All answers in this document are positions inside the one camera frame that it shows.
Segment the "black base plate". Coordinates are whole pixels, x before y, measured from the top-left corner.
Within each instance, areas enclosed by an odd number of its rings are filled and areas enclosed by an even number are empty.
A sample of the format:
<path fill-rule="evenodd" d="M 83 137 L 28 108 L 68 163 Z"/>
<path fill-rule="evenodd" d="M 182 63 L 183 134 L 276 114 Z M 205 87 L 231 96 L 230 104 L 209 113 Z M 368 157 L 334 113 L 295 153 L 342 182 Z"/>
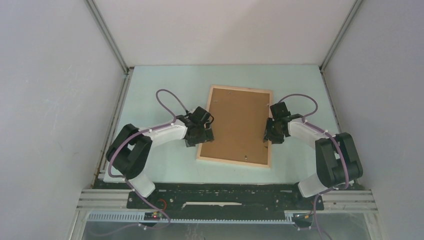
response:
<path fill-rule="evenodd" d="M 282 221 L 287 211 L 324 209 L 295 184 L 156 183 L 147 197 L 173 220 Z"/>

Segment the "aluminium rail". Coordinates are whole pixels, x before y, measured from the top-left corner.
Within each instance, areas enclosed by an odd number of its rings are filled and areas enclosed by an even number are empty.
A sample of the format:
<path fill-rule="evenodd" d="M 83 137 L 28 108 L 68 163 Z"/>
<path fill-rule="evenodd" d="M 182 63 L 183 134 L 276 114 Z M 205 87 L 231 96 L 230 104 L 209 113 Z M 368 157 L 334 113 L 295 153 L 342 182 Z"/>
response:
<path fill-rule="evenodd" d="M 128 189 L 84 189 L 76 209 L 78 211 L 125 211 Z M 378 208 L 370 190 L 335 190 L 322 196 L 321 213 L 377 214 Z"/>

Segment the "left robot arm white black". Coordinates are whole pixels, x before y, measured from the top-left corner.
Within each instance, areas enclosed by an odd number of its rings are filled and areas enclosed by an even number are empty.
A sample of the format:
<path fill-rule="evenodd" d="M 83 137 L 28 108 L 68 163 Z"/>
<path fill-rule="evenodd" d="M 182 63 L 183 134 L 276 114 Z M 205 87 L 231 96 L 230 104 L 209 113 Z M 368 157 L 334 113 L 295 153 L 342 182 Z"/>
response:
<path fill-rule="evenodd" d="M 123 179 L 139 194 L 138 201 L 145 208 L 153 208 L 158 202 L 158 194 L 154 192 L 156 186 L 145 170 L 151 149 L 177 140 L 183 140 L 188 148 L 212 142 L 214 121 L 210 112 L 198 106 L 153 127 L 141 129 L 126 124 L 105 154 L 108 176 Z"/>

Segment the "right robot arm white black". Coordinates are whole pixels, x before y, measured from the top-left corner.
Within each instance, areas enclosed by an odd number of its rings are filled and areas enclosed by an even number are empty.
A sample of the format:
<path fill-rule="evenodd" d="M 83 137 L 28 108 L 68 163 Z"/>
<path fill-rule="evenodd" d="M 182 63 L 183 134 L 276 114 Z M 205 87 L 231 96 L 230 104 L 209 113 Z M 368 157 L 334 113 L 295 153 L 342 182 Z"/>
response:
<path fill-rule="evenodd" d="M 304 209 L 311 197 L 334 187 L 346 187 L 363 176 L 363 167 L 353 137 L 347 133 L 331 133 L 309 123 L 300 114 L 291 114 L 284 102 L 270 106 L 264 141 L 282 144 L 285 138 L 302 140 L 315 151 L 316 172 L 297 184 L 291 204 Z"/>

